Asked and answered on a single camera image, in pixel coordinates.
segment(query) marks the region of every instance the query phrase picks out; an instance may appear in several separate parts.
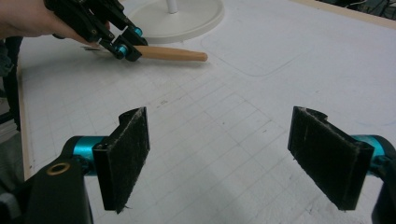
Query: white table surface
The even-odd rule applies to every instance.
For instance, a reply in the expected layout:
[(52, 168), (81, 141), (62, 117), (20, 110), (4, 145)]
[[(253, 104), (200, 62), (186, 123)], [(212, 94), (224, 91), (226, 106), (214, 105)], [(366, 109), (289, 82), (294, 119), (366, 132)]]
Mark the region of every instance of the white table surface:
[[(145, 1), (125, 1), (125, 14)], [(338, 211), (293, 160), (292, 108), (396, 145), (396, 31), (289, 0), (227, 0), (209, 33), (165, 45), (206, 63), (101, 57), (71, 40), (25, 38), (21, 89), (31, 172), (74, 135), (109, 135), (148, 108), (151, 151), (125, 209), (95, 223), (371, 223), (382, 185), (366, 177), (355, 211)]]

